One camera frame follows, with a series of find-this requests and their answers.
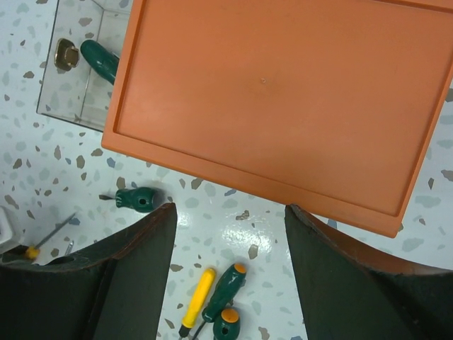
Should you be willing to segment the orange drawer box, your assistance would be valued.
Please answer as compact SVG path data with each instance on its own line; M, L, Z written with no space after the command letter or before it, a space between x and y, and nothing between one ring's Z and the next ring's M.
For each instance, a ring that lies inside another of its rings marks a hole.
M451 81L451 1L135 1L102 145L394 237Z

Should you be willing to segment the yellow thin screwdriver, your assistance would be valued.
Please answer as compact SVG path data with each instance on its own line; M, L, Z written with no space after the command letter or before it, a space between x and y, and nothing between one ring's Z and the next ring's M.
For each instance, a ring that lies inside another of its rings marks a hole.
M40 248L48 242L58 231L60 231L65 225L67 225L75 216L75 212L70 215L67 219L65 219L63 222L59 223L56 225L56 227L48 234L46 235L41 241L39 241L36 245L29 246L26 251L25 251L25 257L28 260L36 260L36 258L40 254Z

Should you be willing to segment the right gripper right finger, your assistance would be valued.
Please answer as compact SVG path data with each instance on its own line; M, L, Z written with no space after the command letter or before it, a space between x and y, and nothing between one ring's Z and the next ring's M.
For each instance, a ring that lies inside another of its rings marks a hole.
M309 339L451 339L452 271L375 249L297 205L285 229Z

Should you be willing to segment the clear drawer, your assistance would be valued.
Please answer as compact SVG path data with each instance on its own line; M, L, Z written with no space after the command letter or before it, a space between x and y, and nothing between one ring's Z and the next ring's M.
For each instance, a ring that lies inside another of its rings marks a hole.
M131 1L58 1L37 112L101 131L113 85L80 52L95 40L120 57Z

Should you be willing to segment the yellow black screwdriver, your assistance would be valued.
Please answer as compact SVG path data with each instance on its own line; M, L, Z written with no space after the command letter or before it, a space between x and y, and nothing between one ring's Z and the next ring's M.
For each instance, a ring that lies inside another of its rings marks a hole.
M213 268L207 268L203 272L188 305L188 310L181 321L181 326L178 331L181 339L187 338L191 329L195 326L198 315L206 301L216 275L217 272Z

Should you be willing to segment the green orange-capped screwdriver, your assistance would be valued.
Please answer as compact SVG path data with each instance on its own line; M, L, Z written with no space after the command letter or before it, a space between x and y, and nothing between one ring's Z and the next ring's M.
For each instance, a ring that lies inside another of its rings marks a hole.
M213 323L223 309L231 307L234 297L244 285L247 269L242 263L228 267L215 285L214 292L206 307L202 310L202 324L193 335L196 339L206 323Z

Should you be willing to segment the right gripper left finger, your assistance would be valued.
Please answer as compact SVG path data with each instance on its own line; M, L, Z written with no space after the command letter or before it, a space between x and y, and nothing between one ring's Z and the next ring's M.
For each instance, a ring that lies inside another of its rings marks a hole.
M2 339L155 339L176 236L166 203L133 225L37 265L1 255Z

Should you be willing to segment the long green screwdriver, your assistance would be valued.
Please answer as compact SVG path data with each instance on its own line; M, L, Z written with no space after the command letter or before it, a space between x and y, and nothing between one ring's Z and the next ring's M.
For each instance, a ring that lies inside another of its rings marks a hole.
M115 83L120 58L95 40L82 42L80 52L89 66L110 84Z

